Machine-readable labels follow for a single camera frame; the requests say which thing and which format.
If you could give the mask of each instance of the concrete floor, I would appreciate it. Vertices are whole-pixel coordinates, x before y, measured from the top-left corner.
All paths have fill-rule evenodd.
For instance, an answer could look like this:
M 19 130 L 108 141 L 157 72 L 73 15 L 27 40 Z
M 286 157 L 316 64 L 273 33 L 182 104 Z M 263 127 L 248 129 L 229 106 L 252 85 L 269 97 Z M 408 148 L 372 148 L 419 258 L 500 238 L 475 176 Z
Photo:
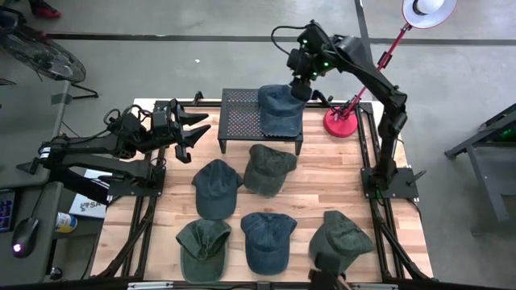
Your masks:
M 360 35 L 354 0 L 48 0 L 63 11 L 54 22 L 29 22 L 47 32 L 153 35 L 266 36 L 276 25 L 318 20 L 329 33 Z M 26 3 L 17 7 L 28 13 Z M 418 39 L 516 39 L 516 2 L 459 0 L 454 15 Z M 364 1 L 369 36 L 393 38 L 404 24 L 401 1 Z M 296 35 L 286 32 L 283 35 Z M 86 66 L 84 85 L 98 100 L 75 101 L 65 121 L 80 135 L 103 129 L 102 116 L 137 97 L 192 97 L 201 90 L 219 98 L 222 88 L 255 88 L 290 79 L 285 55 L 271 43 L 59 41 Z M 387 46 L 373 46 L 378 57 Z M 0 54 L 0 77 L 39 81 L 29 69 Z M 443 152 L 473 134 L 515 100 L 516 48 L 501 46 L 401 46 L 385 75 L 409 95 L 409 121 L 402 133 L 418 181 L 423 228 L 435 277 L 448 282 L 514 288 L 514 237 L 474 238 L 470 228 L 485 218 L 480 188 L 466 156 Z M 329 74 L 314 83 L 325 94 L 348 99 L 360 89 L 349 75 Z M 93 239 L 69 241 L 75 253 L 62 259 L 65 278 L 84 270 Z

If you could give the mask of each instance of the keyboard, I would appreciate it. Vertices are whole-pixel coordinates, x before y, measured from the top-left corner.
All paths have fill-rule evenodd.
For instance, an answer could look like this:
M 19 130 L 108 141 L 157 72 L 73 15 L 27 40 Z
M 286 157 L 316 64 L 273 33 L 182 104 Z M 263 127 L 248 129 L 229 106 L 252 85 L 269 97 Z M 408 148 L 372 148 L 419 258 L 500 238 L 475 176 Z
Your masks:
M 13 209 L 16 192 L 11 189 L 0 190 L 0 233 L 11 231 L 15 225 Z

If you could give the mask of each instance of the cap visor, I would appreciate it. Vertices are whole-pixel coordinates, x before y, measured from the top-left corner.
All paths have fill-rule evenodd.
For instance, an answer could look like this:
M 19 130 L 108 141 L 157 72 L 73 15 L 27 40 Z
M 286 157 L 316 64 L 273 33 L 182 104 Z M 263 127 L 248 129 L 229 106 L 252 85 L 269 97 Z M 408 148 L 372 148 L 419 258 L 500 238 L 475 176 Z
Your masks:
M 315 258 L 317 257 L 317 253 L 322 252 L 329 255 L 335 255 L 338 256 L 340 259 L 340 266 L 339 266 L 339 273 L 344 272 L 349 265 L 355 261 L 356 257 L 348 256 L 344 257 L 337 251 L 333 249 L 333 247 L 330 245 L 328 240 L 326 239 L 326 232 L 324 229 L 324 225 L 318 228 L 318 230 L 315 232 L 314 237 L 310 240 L 310 246 L 309 246 L 309 256 L 310 258 L 315 261 Z
M 260 110 L 260 129 L 267 136 L 297 137 L 303 124 L 302 111 L 295 116 L 276 117 Z
M 249 268 L 260 275 L 276 275 L 283 272 L 289 264 L 290 242 L 275 251 L 260 251 L 245 239 L 245 255 Z
M 230 217 L 236 208 L 236 190 L 235 194 L 231 194 L 222 199 L 213 200 L 205 198 L 196 191 L 195 205 L 197 212 L 202 218 L 208 220 L 219 220 Z
M 249 161 L 243 174 L 243 184 L 255 193 L 274 197 L 280 192 L 286 177 L 286 174 L 276 177 L 263 175 L 254 168 L 252 161 Z
M 184 247 L 181 247 L 181 272 L 190 283 L 213 283 L 220 280 L 224 273 L 226 261 L 225 244 L 220 251 L 206 260 L 195 259 Z

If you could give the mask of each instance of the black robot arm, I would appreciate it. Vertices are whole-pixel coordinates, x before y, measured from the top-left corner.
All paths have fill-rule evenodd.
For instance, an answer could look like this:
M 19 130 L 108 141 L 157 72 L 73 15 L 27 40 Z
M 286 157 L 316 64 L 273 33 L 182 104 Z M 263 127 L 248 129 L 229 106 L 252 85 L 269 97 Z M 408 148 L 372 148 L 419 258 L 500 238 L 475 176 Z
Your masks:
M 370 180 L 378 189 L 387 189 L 397 170 L 393 156 L 399 133 L 407 119 L 406 94 L 398 91 L 396 85 L 376 70 L 359 39 L 341 35 L 329 37 L 314 20 L 303 28 L 305 30 L 298 36 L 300 48 L 293 49 L 287 61 L 294 75 L 291 83 L 293 95 L 308 101 L 310 81 L 324 77 L 335 68 L 358 78 L 384 105 L 378 126 L 378 134 L 382 138 L 380 159 Z
M 138 105 L 129 106 L 122 112 L 113 109 L 104 117 L 104 131 L 87 138 L 56 136 L 41 145 L 39 158 L 20 164 L 18 168 L 35 174 L 41 164 L 50 171 L 50 181 L 59 181 L 67 189 L 102 204 L 108 203 L 109 191 L 119 196 L 157 196 L 163 188 L 166 168 L 164 161 L 159 158 L 156 158 L 156 165 L 152 163 L 152 152 L 176 144 L 176 158 L 183 163 L 190 162 L 187 148 L 194 147 L 210 129 L 210 125 L 191 130 L 184 130 L 183 126 L 191 126 L 207 117 L 208 114 L 186 113 L 176 99 L 153 112 Z M 148 129 L 142 124 L 146 119 L 151 123 Z M 137 151 L 145 154 L 146 158 L 122 161 L 135 157 Z M 92 180 L 75 173 L 71 170 L 74 167 L 110 172 L 113 175 Z M 99 184 L 99 181 L 109 183 L 109 189 Z

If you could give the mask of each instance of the red lamp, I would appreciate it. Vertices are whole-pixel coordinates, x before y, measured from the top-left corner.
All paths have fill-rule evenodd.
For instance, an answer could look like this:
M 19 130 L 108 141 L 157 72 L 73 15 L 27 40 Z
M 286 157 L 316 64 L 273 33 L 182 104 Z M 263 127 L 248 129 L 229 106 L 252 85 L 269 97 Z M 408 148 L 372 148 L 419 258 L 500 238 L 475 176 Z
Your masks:
M 406 23 L 387 52 L 384 52 L 378 61 L 377 70 L 387 67 L 393 58 L 393 51 L 399 45 L 403 36 L 412 27 L 428 29 L 444 22 L 457 5 L 457 0 L 404 0 L 402 4 L 403 18 Z M 358 127 L 355 116 L 356 105 L 362 99 L 366 88 L 363 87 L 344 108 L 335 107 L 328 110 L 322 121 L 328 133 L 335 137 L 346 138 L 352 135 Z

